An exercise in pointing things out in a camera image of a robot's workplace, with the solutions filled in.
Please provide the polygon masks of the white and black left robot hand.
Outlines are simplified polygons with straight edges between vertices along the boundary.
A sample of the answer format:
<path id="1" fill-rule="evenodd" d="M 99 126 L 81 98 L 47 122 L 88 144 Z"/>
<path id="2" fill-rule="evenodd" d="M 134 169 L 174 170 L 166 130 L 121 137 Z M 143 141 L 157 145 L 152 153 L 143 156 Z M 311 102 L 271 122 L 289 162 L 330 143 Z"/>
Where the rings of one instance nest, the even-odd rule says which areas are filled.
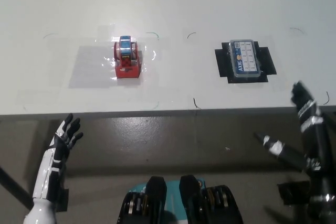
<path id="1" fill-rule="evenodd" d="M 71 113 L 58 126 L 40 162 L 33 191 L 34 199 L 52 203 L 58 200 L 70 151 L 83 137 L 83 133 L 78 132 L 79 129 L 80 119 L 74 119 Z"/>

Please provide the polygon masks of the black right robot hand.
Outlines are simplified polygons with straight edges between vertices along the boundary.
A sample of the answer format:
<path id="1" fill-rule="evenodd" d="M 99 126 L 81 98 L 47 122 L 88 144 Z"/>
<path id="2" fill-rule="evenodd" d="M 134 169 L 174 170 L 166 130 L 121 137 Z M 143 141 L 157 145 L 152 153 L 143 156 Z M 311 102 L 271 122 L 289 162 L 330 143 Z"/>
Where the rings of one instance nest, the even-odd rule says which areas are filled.
<path id="1" fill-rule="evenodd" d="M 254 137 L 272 156 L 310 177 L 311 201 L 335 201 L 335 169 L 326 116 L 305 85 L 293 85 L 291 100 L 296 106 L 303 153 L 265 133 Z"/>

